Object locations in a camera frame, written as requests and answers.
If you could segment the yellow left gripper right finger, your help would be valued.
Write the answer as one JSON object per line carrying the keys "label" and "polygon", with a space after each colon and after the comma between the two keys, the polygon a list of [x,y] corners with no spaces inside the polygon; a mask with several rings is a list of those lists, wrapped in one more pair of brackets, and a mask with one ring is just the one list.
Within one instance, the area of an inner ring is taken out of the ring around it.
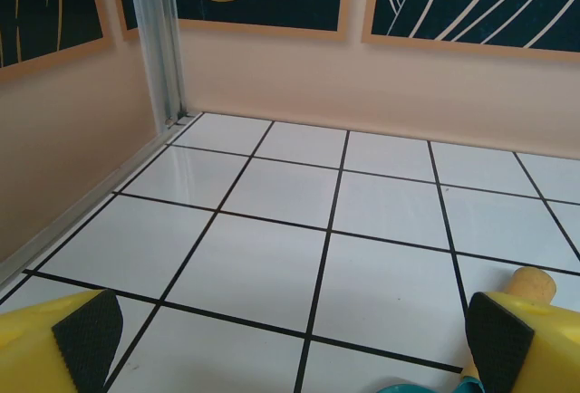
{"label": "yellow left gripper right finger", "polygon": [[466,336],[487,392],[577,392],[579,313],[502,292],[476,292]]}

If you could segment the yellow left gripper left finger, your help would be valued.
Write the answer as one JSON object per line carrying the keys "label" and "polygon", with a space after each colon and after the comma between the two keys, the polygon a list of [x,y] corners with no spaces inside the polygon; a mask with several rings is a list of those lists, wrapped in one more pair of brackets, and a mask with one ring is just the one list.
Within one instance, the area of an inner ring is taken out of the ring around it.
{"label": "yellow left gripper left finger", "polygon": [[112,290],[3,313],[1,390],[102,392],[122,331],[122,311]]}

